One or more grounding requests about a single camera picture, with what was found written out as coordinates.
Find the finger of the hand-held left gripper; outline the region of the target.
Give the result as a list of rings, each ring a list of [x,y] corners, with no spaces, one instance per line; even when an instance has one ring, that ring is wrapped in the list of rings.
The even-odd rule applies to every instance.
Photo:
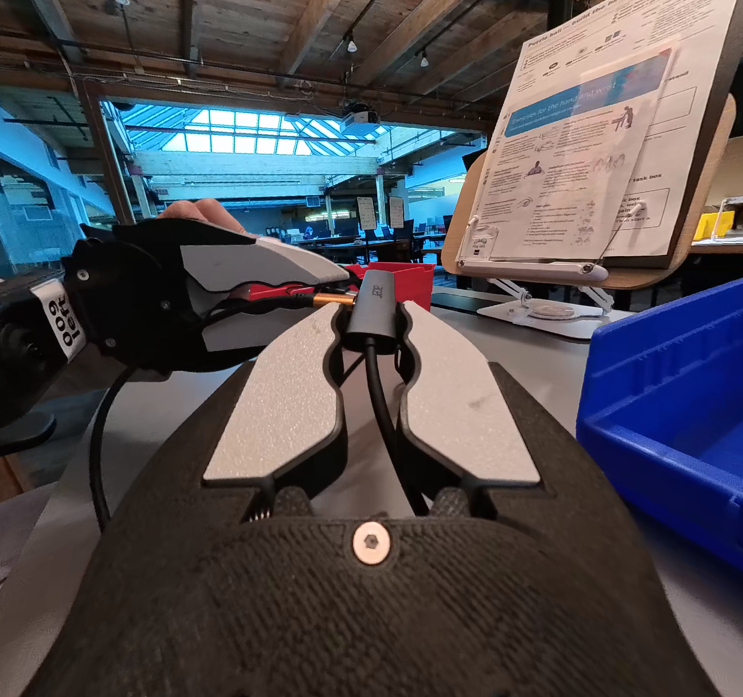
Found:
[[[186,319],[225,319],[273,309],[308,308],[295,295],[279,303],[249,301],[245,290],[253,284],[316,288],[350,283],[350,273],[341,265],[274,238],[183,237],[180,252],[180,315]]]
[[[202,321],[209,352],[266,347],[308,317],[311,302],[228,302]]]

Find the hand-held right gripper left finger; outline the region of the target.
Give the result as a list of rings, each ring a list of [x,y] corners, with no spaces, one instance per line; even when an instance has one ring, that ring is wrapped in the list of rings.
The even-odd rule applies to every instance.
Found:
[[[287,487],[312,499],[339,479],[348,433],[339,387],[346,309],[331,302],[256,358],[203,477],[213,488]]]

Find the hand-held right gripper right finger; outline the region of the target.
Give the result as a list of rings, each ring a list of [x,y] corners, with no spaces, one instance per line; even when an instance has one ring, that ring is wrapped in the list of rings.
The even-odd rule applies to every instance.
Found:
[[[488,359],[413,301],[399,304],[398,339],[398,442],[413,487],[537,487],[539,471]]]

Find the grey metal usb hub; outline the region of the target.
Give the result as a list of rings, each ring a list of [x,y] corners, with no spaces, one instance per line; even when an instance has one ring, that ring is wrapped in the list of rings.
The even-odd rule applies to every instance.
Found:
[[[393,355],[400,345],[395,275],[368,270],[342,333],[342,345],[366,359],[371,347],[376,356]]]

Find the grey desk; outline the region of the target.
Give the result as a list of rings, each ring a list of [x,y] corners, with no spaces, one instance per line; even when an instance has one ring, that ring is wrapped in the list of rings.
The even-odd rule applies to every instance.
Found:
[[[567,430],[574,432],[589,346],[432,308],[489,360],[501,364]],[[174,373],[165,382],[127,384],[106,423],[103,469],[115,508],[153,452],[230,375],[230,370]],[[342,476],[312,501],[330,517],[411,516],[387,457],[359,367],[342,388],[348,463]],[[70,461],[53,488],[2,503],[10,514],[31,512],[18,555],[2,573],[2,695],[20,695],[68,614],[99,530],[88,490],[88,438],[71,444]],[[666,597],[697,658],[721,695],[741,695],[741,574],[697,546],[638,515]]]

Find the person's left hand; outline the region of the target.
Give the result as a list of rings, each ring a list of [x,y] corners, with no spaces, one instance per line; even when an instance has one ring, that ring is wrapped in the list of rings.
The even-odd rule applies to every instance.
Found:
[[[179,200],[167,206],[157,219],[191,219],[246,235],[243,225],[218,201],[212,198],[195,202]]]

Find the background wooden table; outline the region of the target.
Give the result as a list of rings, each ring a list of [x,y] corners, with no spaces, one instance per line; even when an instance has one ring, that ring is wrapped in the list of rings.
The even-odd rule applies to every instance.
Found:
[[[412,263],[422,263],[426,255],[436,256],[438,265],[441,265],[441,255],[445,234],[414,234],[414,254]],[[392,263],[390,259],[394,251],[393,238],[373,240],[352,239],[338,237],[326,239],[312,239],[298,243],[297,246],[328,257],[337,263],[355,263],[363,258],[369,263],[376,260],[381,263]]]

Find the red plastic bin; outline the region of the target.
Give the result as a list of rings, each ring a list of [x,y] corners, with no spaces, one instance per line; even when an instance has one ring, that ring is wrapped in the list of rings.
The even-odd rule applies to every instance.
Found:
[[[359,279],[363,279],[367,272],[391,272],[395,278],[395,297],[398,302],[414,301],[420,307],[429,311],[433,288],[435,265],[426,263],[379,263],[369,265],[347,265],[348,271],[353,272]],[[267,285],[252,284],[248,296],[249,301],[257,301],[268,297],[278,297],[287,294],[311,293],[313,287],[308,285],[287,285],[283,287],[269,287]]]

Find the black office chair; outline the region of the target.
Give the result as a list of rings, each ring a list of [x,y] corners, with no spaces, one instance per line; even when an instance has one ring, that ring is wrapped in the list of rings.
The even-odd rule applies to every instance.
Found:
[[[392,229],[392,234],[395,247],[390,261],[411,263],[414,254],[414,220],[405,220],[401,227]]]

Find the small white card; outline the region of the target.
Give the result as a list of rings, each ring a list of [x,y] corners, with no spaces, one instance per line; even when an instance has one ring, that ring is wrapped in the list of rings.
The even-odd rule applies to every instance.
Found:
[[[460,260],[488,261],[493,255],[500,228],[497,225],[475,225],[463,239]]]

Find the ceiling projector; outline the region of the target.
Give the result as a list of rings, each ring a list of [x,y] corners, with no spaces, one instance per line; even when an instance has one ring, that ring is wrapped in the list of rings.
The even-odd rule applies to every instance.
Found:
[[[362,137],[375,132],[380,126],[378,113],[362,101],[351,102],[344,109],[339,132],[348,137]]]

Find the blue plastic bin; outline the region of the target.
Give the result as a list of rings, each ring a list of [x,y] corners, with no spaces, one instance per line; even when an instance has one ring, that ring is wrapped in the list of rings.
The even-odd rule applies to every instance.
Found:
[[[593,335],[576,436],[618,494],[742,569],[742,281]]]

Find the wooden document stand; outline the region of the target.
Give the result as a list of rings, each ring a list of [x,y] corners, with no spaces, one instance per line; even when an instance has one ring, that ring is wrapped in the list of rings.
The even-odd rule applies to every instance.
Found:
[[[693,190],[690,206],[687,212],[682,215],[681,232],[673,248],[669,264],[665,268],[607,265],[608,277],[602,282],[593,283],[591,293],[595,293],[599,287],[603,287],[604,290],[626,292],[642,289],[659,283],[661,280],[675,273],[682,265],[691,251],[695,229],[703,213],[703,208],[707,202],[712,182],[723,158],[735,119],[736,101],[733,95],[728,94],[721,111],[718,127],[711,137],[707,158],[701,167],[700,176]],[[469,169],[442,247],[442,266],[452,275],[457,275],[458,273],[458,264],[455,261],[455,257],[467,228],[467,216],[473,205],[474,193],[478,186],[483,165],[484,156],[479,156]],[[581,341],[589,341],[594,331],[600,326],[613,323],[630,315],[629,312],[623,310],[605,311],[597,305],[579,306],[566,303],[565,306],[574,310],[578,316],[571,320],[534,318],[530,315],[511,313],[512,309],[521,309],[519,298],[520,295],[516,294],[511,301],[488,305],[480,311],[480,314],[492,320],[512,323],[513,325],[524,326],[532,330]]]

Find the sleeved hand exercise leaflet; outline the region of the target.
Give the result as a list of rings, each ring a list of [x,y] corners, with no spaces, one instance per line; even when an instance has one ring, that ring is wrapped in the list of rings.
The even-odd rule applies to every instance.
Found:
[[[679,47],[677,35],[508,100],[490,143],[468,229],[500,228],[493,255],[460,260],[598,259]]]

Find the yellow plastic bin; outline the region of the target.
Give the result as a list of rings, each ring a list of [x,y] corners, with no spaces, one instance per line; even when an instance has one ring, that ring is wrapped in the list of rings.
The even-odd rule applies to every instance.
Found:
[[[725,237],[734,227],[735,216],[736,212],[734,210],[702,214],[695,230],[693,242]]]

